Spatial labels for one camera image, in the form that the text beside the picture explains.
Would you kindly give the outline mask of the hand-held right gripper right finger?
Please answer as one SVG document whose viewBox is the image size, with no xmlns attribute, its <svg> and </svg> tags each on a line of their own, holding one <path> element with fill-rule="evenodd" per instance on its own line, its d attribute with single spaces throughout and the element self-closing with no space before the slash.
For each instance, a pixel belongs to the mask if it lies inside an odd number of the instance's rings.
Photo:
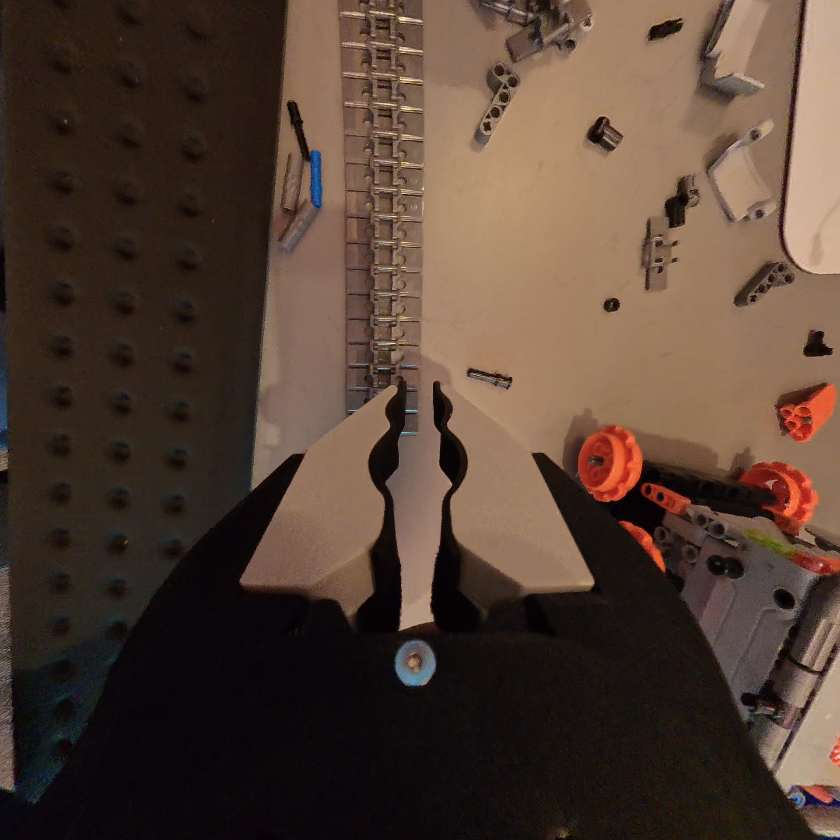
<svg viewBox="0 0 840 840">
<path fill-rule="evenodd" d="M 444 496 L 432 584 L 443 632 L 472 632 L 499 605 L 589 592 L 593 575 L 533 455 L 451 385 L 436 382 Z"/>
</svg>

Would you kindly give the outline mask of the light grey curved block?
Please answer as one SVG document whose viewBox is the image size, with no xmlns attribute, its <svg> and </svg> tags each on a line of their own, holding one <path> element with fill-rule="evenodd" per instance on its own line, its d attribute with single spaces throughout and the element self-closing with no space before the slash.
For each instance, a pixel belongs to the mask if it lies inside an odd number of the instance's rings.
<svg viewBox="0 0 840 840">
<path fill-rule="evenodd" d="M 763 1 L 722 2 L 700 59 L 701 87 L 726 98 L 751 97 L 764 88 L 750 76 L 749 62 L 769 7 Z"/>
</svg>

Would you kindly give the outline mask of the black grey cross connector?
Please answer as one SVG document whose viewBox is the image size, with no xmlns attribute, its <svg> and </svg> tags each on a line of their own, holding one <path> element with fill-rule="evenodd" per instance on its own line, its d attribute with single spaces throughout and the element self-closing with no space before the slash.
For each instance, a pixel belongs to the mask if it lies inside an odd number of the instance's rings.
<svg viewBox="0 0 840 840">
<path fill-rule="evenodd" d="M 686 212 L 696 207 L 700 201 L 700 190 L 697 185 L 696 176 L 692 174 L 683 175 L 679 178 L 675 195 L 665 202 L 665 215 L 668 221 L 668 228 L 674 229 L 685 225 Z"/>
</svg>

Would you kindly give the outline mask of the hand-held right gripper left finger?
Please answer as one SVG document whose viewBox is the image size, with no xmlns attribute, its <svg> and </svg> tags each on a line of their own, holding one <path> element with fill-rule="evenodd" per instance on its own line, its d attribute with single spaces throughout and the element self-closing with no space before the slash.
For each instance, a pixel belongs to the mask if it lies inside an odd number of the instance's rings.
<svg viewBox="0 0 840 840">
<path fill-rule="evenodd" d="M 303 455 L 239 583 L 260 594 L 336 602 L 363 631 L 400 626 L 394 501 L 406 385 L 389 385 Z"/>
</svg>

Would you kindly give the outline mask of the grey connector block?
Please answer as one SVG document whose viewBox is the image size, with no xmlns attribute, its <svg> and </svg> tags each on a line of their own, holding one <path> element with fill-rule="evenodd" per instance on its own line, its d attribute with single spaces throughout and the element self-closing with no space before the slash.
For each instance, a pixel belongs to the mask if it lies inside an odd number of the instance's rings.
<svg viewBox="0 0 840 840">
<path fill-rule="evenodd" d="M 543 32 L 554 39 L 586 35 L 594 26 L 589 1 L 549 1 Z"/>
<path fill-rule="evenodd" d="M 579 28 L 571 16 L 538 17 L 506 41 L 507 53 L 515 64 L 529 59 L 546 49 L 555 47 L 572 51 L 579 39 Z"/>
</svg>

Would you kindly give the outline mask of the white lamp base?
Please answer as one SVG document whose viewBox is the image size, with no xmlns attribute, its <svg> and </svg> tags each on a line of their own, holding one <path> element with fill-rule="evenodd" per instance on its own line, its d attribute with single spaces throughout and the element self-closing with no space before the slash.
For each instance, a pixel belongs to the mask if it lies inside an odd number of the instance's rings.
<svg viewBox="0 0 840 840">
<path fill-rule="evenodd" d="M 787 255 L 804 272 L 838 276 L 838 1 L 801 5 L 783 205 Z"/>
</svg>

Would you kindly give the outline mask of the grey orange toy block vehicle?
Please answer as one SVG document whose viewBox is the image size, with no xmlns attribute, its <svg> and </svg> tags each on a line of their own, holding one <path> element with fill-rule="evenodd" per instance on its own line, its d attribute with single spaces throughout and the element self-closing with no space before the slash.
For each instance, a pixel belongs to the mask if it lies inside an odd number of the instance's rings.
<svg viewBox="0 0 840 840">
<path fill-rule="evenodd" d="M 645 460 L 623 427 L 584 438 L 577 477 L 665 567 L 780 786 L 838 787 L 838 537 L 782 461 L 735 476 Z"/>
</svg>

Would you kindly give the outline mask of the light grey curved panel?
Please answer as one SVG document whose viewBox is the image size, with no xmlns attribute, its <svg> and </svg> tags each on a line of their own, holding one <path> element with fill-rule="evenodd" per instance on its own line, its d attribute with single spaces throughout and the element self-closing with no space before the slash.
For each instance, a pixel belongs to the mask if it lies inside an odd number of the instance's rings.
<svg viewBox="0 0 840 840">
<path fill-rule="evenodd" d="M 756 168 L 753 146 L 774 129 L 766 119 L 732 143 L 707 169 L 707 178 L 724 217 L 731 223 L 771 216 L 778 204 Z"/>
</svg>

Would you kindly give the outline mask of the black perforated panel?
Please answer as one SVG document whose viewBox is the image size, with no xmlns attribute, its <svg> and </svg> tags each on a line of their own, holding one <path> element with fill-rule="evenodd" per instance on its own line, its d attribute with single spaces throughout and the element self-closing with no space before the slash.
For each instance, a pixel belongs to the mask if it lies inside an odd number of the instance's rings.
<svg viewBox="0 0 840 840">
<path fill-rule="evenodd" d="M 17 791 L 248 491 L 287 3 L 2 2 Z"/>
</svg>

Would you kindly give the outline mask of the black long pin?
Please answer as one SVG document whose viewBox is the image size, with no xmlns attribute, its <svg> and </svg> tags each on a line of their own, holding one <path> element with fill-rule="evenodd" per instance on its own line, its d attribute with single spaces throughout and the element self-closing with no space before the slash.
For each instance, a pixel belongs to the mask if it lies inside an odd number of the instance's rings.
<svg viewBox="0 0 840 840">
<path fill-rule="evenodd" d="M 308 143 L 306 131 L 304 129 L 303 119 L 300 113 L 298 103 L 292 99 L 287 100 L 287 110 L 289 114 L 290 125 L 296 136 L 301 157 L 305 162 L 310 162 L 310 146 Z"/>
</svg>

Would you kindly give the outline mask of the orange wedge block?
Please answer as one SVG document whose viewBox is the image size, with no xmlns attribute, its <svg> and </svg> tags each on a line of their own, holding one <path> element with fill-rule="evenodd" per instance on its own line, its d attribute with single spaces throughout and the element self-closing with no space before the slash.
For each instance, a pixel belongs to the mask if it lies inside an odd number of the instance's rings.
<svg viewBox="0 0 840 840">
<path fill-rule="evenodd" d="M 837 405 L 835 385 L 812 388 L 797 400 L 780 404 L 777 414 L 782 430 L 796 443 L 808 443 L 832 418 Z"/>
</svg>

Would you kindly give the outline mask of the black short connector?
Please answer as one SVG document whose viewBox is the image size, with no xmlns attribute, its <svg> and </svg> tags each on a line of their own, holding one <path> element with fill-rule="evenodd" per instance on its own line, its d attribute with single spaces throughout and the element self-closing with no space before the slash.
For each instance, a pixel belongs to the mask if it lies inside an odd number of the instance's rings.
<svg viewBox="0 0 840 840">
<path fill-rule="evenodd" d="M 602 115 L 598 117 L 588 129 L 586 139 L 605 153 L 614 152 L 624 140 L 624 134 Z"/>
</svg>

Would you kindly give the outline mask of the grey tube connector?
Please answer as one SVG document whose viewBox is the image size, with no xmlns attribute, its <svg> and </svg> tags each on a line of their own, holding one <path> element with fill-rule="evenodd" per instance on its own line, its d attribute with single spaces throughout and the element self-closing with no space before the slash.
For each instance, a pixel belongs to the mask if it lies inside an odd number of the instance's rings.
<svg viewBox="0 0 840 840">
<path fill-rule="evenodd" d="M 319 215 L 320 207 L 313 204 L 310 199 L 304 200 L 294 216 L 289 217 L 287 225 L 279 236 L 280 250 L 287 255 L 292 253 Z"/>
<path fill-rule="evenodd" d="M 289 153 L 281 185 L 280 208 L 282 212 L 291 216 L 298 211 L 304 163 L 304 159 L 298 152 Z"/>
</svg>

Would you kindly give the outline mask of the dark grey angled beam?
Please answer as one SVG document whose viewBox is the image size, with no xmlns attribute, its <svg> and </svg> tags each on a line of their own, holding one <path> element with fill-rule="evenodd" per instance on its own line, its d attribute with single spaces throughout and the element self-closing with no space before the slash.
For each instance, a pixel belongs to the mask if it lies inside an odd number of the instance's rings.
<svg viewBox="0 0 840 840">
<path fill-rule="evenodd" d="M 737 308 L 756 304 L 772 289 L 789 286 L 795 280 L 795 272 L 787 261 L 769 261 L 762 265 L 744 284 L 733 299 Z"/>
</svg>

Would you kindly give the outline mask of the single grey track link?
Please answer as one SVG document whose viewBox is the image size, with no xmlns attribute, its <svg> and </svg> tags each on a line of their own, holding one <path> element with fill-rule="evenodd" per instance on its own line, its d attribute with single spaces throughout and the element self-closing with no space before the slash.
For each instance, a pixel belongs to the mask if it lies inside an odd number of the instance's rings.
<svg viewBox="0 0 840 840">
<path fill-rule="evenodd" d="M 479 5 L 521 27 L 529 25 L 537 14 L 533 1 L 479 1 Z"/>
<path fill-rule="evenodd" d="M 664 291 L 668 287 L 670 268 L 678 261 L 675 256 L 677 240 L 670 233 L 668 216 L 662 214 L 647 221 L 647 232 L 642 251 L 645 272 L 645 290 Z"/>
</svg>

